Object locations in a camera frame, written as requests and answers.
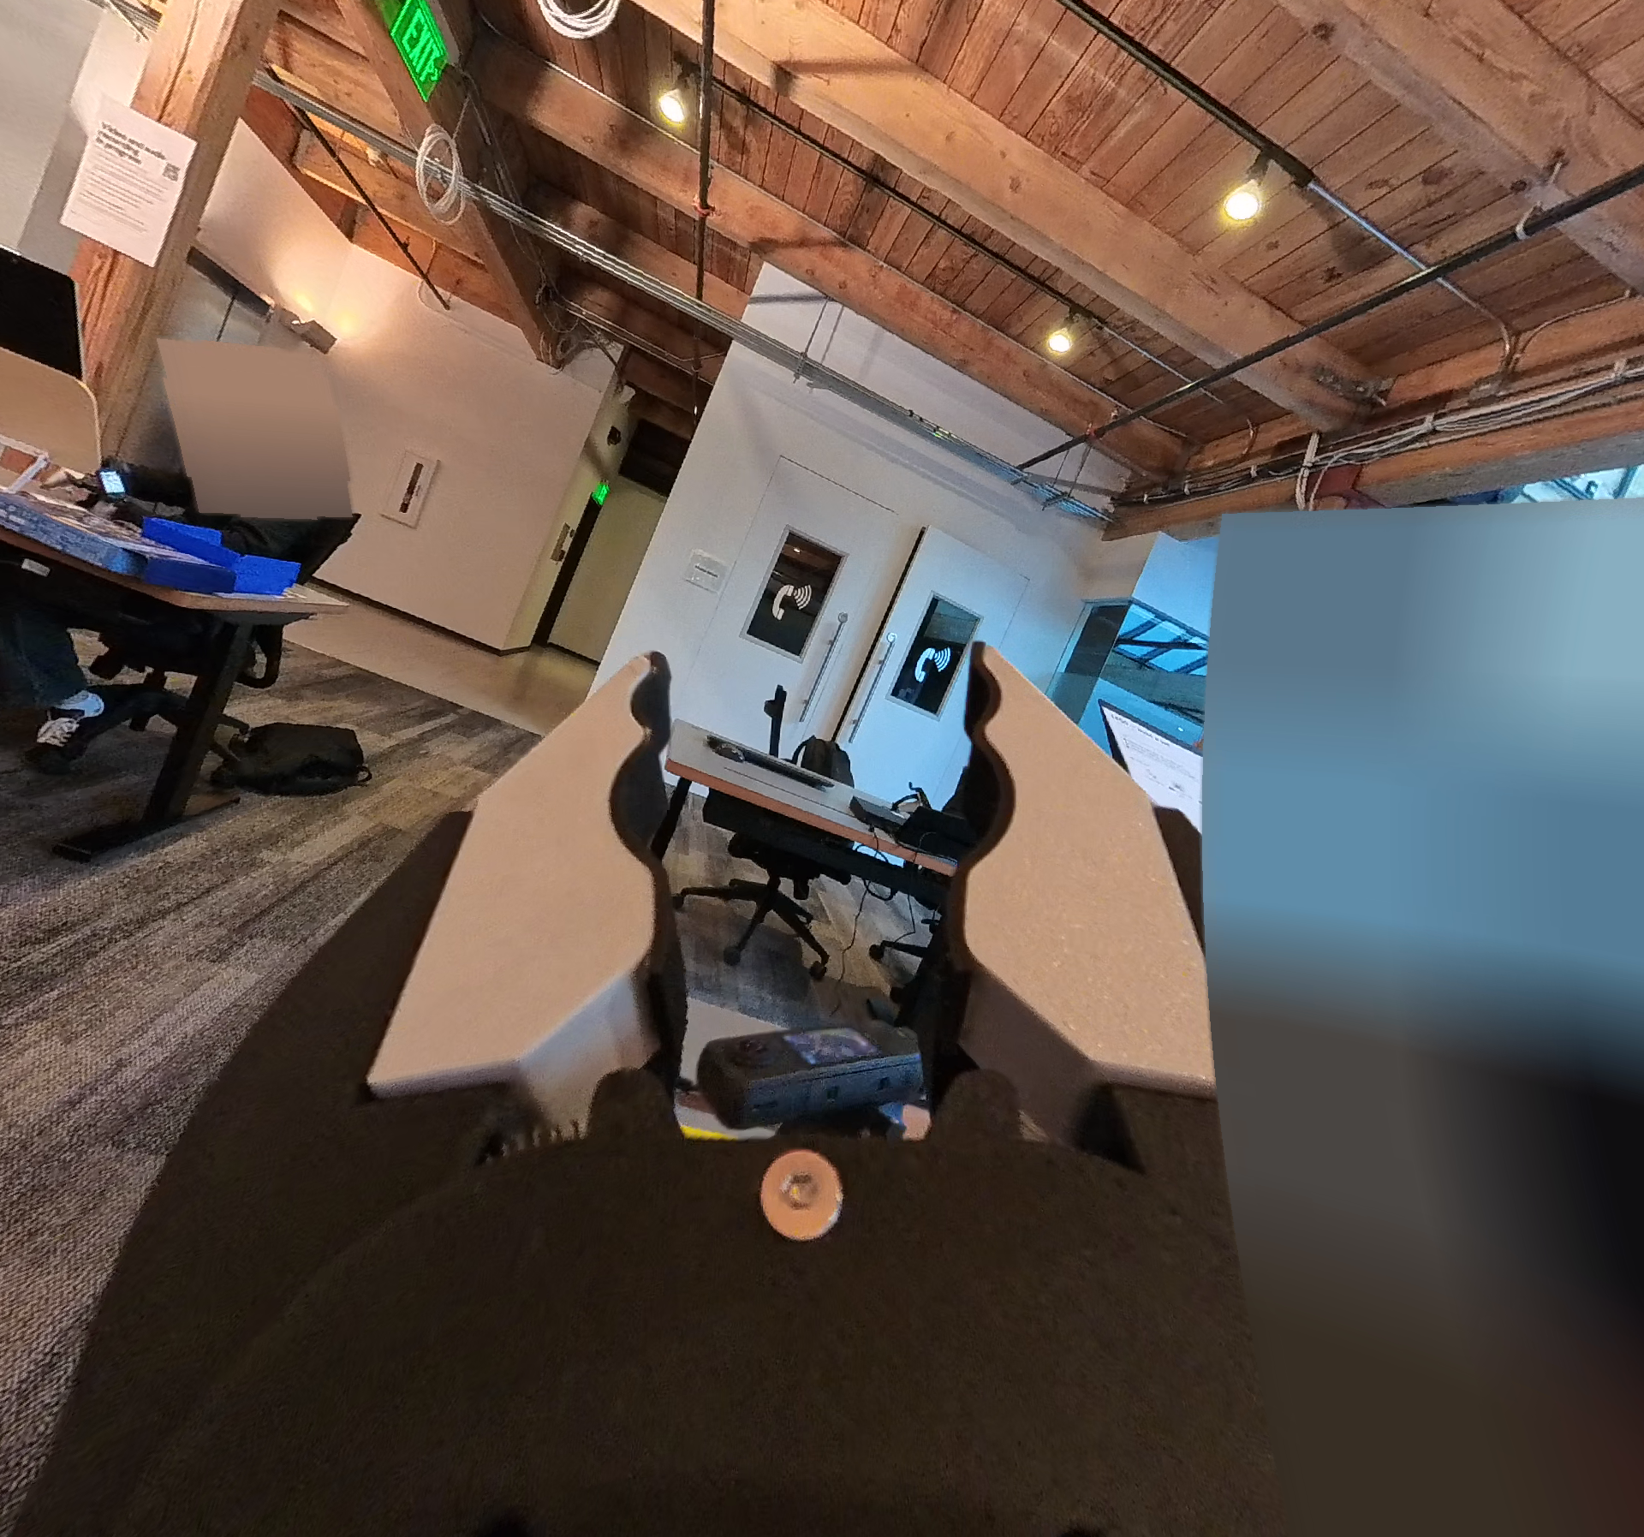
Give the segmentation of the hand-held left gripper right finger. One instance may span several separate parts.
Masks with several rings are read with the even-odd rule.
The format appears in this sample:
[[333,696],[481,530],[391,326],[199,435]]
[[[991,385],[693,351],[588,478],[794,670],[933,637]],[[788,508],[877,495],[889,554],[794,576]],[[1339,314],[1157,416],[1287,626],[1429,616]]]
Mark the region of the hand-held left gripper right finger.
[[985,832],[930,957],[933,1053],[1003,1074],[1049,1139],[1090,1139],[1107,1085],[1215,1099],[1202,936],[1145,790],[991,644],[963,728]]

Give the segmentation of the wooden top office desk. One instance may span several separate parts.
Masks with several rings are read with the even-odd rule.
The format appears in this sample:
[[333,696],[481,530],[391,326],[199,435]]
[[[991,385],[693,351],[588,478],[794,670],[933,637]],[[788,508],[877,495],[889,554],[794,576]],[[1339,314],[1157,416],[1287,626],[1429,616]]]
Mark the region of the wooden top office desk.
[[215,808],[237,804],[243,792],[207,785],[200,766],[233,696],[244,651],[252,644],[252,630],[261,625],[337,616],[345,613],[345,601],[333,601],[307,586],[294,586],[286,595],[186,591],[87,565],[16,530],[3,530],[0,537],[3,576],[19,576],[24,562],[44,565],[44,576],[24,579],[29,601],[94,608],[119,619],[207,625],[207,662],[194,678],[183,716],[175,716],[175,740],[156,774],[148,804],[136,817],[92,827],[66,841],[57,841],[50,854],[66,862],[94,862],[136,841],[150,841],[156,832],[169,832],[175,827],[194,827],[194,817],[207,817]]

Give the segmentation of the white screen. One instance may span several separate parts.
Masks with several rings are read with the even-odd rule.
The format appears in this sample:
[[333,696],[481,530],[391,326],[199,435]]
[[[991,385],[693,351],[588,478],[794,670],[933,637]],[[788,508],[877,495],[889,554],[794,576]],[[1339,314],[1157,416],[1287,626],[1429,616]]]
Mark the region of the white screen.
[[1177,808],[1194,829],[1202,829],[1202,750],[1109,703],[1099,703],[1099,716],[1115,761],[1145,790],[1145,796],[1161,808]]

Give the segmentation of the black office chair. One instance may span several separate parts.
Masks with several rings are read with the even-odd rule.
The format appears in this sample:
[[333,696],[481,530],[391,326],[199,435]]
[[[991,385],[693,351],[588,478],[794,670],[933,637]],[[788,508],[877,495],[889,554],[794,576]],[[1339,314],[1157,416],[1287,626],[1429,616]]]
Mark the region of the black office chair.
[[108,651],[92,662],[92,674],[115,678],[119,670],[142,670],[142,683],[112,683],[103,696],[108,711],[94,716],[63,761],[81,761],[94,740],[115,728],[148,728],[148,717],[175,717],[186,711],[186,698],[165,691],[169,674],[200,674],[208,644],[219,640],[215,619],[156,625],[156,626],[112,626],[103,630]]
[[[960,779],[958,779],[958,790],[954,790],[954,796],[946,802],[946,808],[960,808],[971,827],[976,827],[976,804],[971,804],[971,781],[970,781],[970,774],[971,774],[971,761],[963,761],[963,770],[960,770]],[[917,1024],[917,1000],[921,1000],[921,993],[930,987],[930,979],[933,979],[933,957],[941,957],[941,916],[946,916],[946,896],[937,896],[933,902],[937,904],[937,921],[933,921],[933,945],[925,946],[925,957],[921,957],[921,962],[917,962],[917,972],[913,972],[913,979],[900,987],[900,993],[892,993],[892,1008],[896,1008],[896,1015],[892,1015],[892,1026],[913,1026]]]
[[816,950],[810,974],[826,979],[830,950],[810,929],[810,887],[816,881],[850,881],[855,839],[830,832],[830,827],[810,827],[802,808],[781,813],[775,790],[797,790],[802,802],[826,796],[830,790],[797,785],[791,779],[735,766],[705,746],[705,728],[685,717],[672,723],[667,740],[667,774],[675,779],[667,792],[665,827],[656,829],[654,854],[667,854],[672,832],[681,829],[693,785],[708,790],[705,823],[733,832],[729,854],[763,867],[763,881],[735,878],[729,883],[675,887],[672,904],[685,907],[693,896],[705,902],[748,902],[751,921],[735,945],[725,946],[725,962],[739,962],[755,929],[768,916],[780,916],[802,946]]

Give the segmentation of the black bag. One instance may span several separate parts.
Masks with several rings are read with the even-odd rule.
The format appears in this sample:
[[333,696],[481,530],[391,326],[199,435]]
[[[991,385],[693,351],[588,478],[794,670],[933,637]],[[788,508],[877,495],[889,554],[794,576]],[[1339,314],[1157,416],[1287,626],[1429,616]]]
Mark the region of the black bag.
[[979,841],[979,829],[960,808],[937,808],[925,790],[908,790],[896,802],[868,792],[850,796],[850,813],[896,844],[958,862]]

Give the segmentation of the glass window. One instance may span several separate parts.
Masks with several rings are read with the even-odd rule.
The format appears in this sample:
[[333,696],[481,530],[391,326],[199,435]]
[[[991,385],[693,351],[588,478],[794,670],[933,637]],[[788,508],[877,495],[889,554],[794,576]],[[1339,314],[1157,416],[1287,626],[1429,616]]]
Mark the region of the glass window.
[[1103,705],[1187,746],[1202,742],[1207,630],[1134,601],[1090,601],[1050,674],[1050,703],[1099,746],[1109,746]]

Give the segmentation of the black keyboard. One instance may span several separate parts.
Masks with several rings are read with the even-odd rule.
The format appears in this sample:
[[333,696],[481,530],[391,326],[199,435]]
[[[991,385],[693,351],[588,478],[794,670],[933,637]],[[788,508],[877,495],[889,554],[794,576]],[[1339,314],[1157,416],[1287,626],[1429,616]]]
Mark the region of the black keyboard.
[[755,770],[768,770],[768,774],[791,779],[791,781],[797,781],[797,785],[830,790],[830,785],[839,781],[839,779],[830,779],[830,774],[822,774],[822,770],[794,766],[794,761],[788,761],[788,758],[780,758],[780,756],[751,750],[751,746],[739,746],[739,742],[719,740],[719,736],[705,736],[705,746],[708,746],[711,756],[719,756],[719,758],[735,761],[735,766],[755,766]]

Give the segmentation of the white phone booth door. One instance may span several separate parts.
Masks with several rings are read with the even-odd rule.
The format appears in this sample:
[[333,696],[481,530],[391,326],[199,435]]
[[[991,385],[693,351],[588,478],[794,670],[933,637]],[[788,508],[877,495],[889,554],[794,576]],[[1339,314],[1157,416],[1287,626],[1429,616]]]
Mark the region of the white phone booth door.
[[858,792],[892,802],[921,790],[933,804],[954,792],[970,746],[970,649],[1001,644],[1024,591],[1029,576],[921,530],[842,732]]
[[830,736],[892,554],[892,508],[780,459],[693,666],[693,717],[768,750],[781,686],[781,750]]

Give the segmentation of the dark doorway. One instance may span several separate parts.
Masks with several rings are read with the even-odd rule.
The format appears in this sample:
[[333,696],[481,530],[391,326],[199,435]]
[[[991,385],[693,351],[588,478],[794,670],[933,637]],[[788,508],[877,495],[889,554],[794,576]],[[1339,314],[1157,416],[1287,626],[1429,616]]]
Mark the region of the dark doorway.
[[584,662],[605,658],[665,501],[665,495],[623,472],[607,483],[605,504],[584,496],[580,517],[557,546],[560,562],[552,565],[552,587],[532,644],[548,644]]

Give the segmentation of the dark blue flat box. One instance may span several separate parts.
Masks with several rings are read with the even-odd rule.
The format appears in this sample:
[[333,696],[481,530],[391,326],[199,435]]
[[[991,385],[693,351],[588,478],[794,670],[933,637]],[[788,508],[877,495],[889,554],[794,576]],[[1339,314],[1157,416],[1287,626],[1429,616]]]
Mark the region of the dark blue flat box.
[[84,512],[50,496],[3,488],[0,525],[115,576],[136,576],[183,591],[237,587],[233,565],[150,541],[131,525]]

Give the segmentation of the beige panel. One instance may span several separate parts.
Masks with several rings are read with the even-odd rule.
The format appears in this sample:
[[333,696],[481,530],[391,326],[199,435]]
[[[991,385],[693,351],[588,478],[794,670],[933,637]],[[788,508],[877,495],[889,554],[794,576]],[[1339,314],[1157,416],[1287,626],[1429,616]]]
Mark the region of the beige panel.
[[94,472],[103,459],[92,385],[8,346],[0,346],[0,435],[77,472]]

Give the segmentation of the long black ceiling pipe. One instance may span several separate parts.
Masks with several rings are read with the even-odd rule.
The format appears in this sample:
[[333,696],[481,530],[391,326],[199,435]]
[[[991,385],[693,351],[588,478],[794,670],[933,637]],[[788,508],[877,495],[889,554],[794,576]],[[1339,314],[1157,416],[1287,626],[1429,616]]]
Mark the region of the long black ceiling pipe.
[[1107,422],[1099,422],[1099,426],[1090,426],[1082,435],[1071,435],[1067,441],[1049,446],[1043,454],[1024,459],[1011,470],[1024,478],[1040,461],[1050,461],[1050,459],[1061,459],[1061,454],[1067,454],[1076,446],[1096,446],[1099,437],[1120,435],[1121,426],[1134,426],[1142,418],[1153,418],[1153,416],[1169,412],[1183,400],[1207,393],[1207,389],[1215,389],[1225,380],[1238,380],[1238,374],[1245,374],[1245,370],[1254,370],[1254,367],[1259,367],[1259,364],[1267,364],[1267,358],[1277,358],[1277,354],[1285,354],[1292,346],[1304,346],[1304,345],[1314,345],[1314,338],[1321,338],[1321,337],[1327,337],[1327,331],[1336,331],[1336,326],[1342,326],[1342,324],[1353,324],[1353,318],[1358,318],[1366,310],[1379,310],[1379,309],[1389,309],[1389,304],[1395,304],[1395,301],[1402,301],[1411,292],[1422,292],[1429,284],[1443,284],[1451,272],[1462,272],[1470,266],[1494,262],[1499,251],[1508,251],[1523,242],[1535,242],[1535,235],[1540,235],[1548,229],[1562,229],[1564,221],[1585,218],[1585,213],[1594,213],[1594,209],[1609,205],[1614,196],[1623,196],[1623,193],[1632,193],[1640,184],[1644,184],[1644,167],[1632,167],[1632,171],[1614,175],[1609,181],[1602,181],[1602,184],[1594,184],[1594,189],[1585,189],[1585,193],[1578,193],[1578,196],[1570,196],[1570,201],[1562,201],[1553,209],[1523,213],[1518,226],[1508,226],[1501,233],[1490,233],[1486,242],[1476,242],[1476,243],[1466,243],[1466,248],[1457,248],[1457,251],[1451,251],[1451,255],[1443,255],[1435,266],[1422,266],[1422,270],[1407,272],[1402,281],[1395,281],[1395,284],[1389,284],[1389,288],[1379,288],[1379,292],[1371,292],[1371,295],[1364,295],[1364,301],[1356,301],[1356,304],[1349,304],[1349,309],[1339,309],[1332,314],[1321,314],[1307,326],[1296,326],[1287,337],[1277,337],[1266,346],[1258,346],[1249,354],[1238,354],[1238,358],[1215,367],[1208,374],[1202,374],[1202,380],[1194,380],[1194,384],[1187,384],[1187,385],[1177,385],[1177,389],[1169,389],[1169,393],[1161,393],[1153,401],[1142,401],[1137,412],[1121,412],[1121,416],[1115,416],[1115,418],[1107,418]]

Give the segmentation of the black monitor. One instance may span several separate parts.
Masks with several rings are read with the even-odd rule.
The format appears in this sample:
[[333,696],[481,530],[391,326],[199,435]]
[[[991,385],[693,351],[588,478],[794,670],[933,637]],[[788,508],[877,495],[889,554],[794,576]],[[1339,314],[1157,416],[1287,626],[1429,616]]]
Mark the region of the black monitor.
[[0,248],[0,346],[84,380],[77,281],[16,248]]

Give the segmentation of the black vertical pipe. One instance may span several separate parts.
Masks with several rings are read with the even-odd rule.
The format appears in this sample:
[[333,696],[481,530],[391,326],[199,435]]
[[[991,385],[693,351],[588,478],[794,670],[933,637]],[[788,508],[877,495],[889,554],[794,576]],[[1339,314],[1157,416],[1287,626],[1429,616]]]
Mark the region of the black vertical pipe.
[[711,101],[717,101],[717,0],[698,0],[698,67],[694,67],[694,301],[708,301],[708,226],[711,226]]

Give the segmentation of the black lighting track rail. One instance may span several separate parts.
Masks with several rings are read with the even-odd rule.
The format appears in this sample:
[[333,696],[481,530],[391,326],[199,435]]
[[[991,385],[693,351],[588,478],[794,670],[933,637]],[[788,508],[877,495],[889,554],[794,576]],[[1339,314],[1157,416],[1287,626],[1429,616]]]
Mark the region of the black lighting track rail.
[[1259,125],[1254,125],[1245,115],[1238,115],[1234,106],[1225,106],[1216,93],[1208,93],[1202,84],[1194,84],[1183,67],[1174,67],[1169,59],[1161,59],[1153,47],[1145,47],[1126,27],[1120,27],[1107,13],[1099,13],[1088,0],[1050,0],[1050,5],[1061,5],[1067,15],[1076,15],[1099,38],[1115,42],[1121,54],[1129,54],[1142,72],[1151,72],[1153,77],[1161,77],[1161,88],[1169,88],[1183,98],[1188,98],[1216,125],[1225,125],[1245,146],[1254,146],[1267,167],[1281,167],[1292,184],[1317,189],[1321,176],[1317,176],[1314,167],[1304,167],[1304,158],[1296,158],[1277,137],[1267,137]]

